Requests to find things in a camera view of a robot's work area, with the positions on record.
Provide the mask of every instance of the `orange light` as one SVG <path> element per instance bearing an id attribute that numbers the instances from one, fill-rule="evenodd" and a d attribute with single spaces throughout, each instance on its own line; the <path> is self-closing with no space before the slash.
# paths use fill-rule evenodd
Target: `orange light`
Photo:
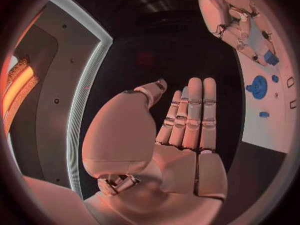
<path id="1" fill-rule="evenodd" d="M 30 80 L 30 78 L 34 75 L 34 71 L 31 67 L 27 67 L 24 71 L 14 80 L 14 82 L 9 86 L 6 91 L 2 104 L 2 115 L 5 116 L 5 113 L 10 108 L 12 102 L 15 97 L 19 93 L 19 91 L 23 88 L 23 86 Z"/>

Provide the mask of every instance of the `blue component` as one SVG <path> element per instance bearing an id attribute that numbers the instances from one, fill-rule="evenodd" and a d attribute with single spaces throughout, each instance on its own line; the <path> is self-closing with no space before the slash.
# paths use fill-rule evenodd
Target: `blue component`
<path id="1" fill-rule="evenodd" d="M 276 57 L 270 50 L 268 50 L 264 55 L 264 60 L 273 66 L 279 63 L 278 57 Z"/>
<path id="2" fill-rule="evenodd" d="M 270 113 L 268 113 L 267 111 L 261 111 L 261 112 L 259 113 L 259 116 L 260 116 L 261 118 L 268 118 L 268 117 L 270 117 Z"/>
<path id="3" fill-rule="evenodd" d="M 279 77 L 276 76 L 276 75 L 272 75 L 272 81 L 273 81 L 274 83 L 278 83 Z"/>
<path id="4" fill-rule="evenodd" d="M 263 76 L 258 75 L 254 78 L 251 85 L 246 86 L 246 90 L 252 93 L 254 98 L 263 99 L 268 90 L 267 80 Z"/>

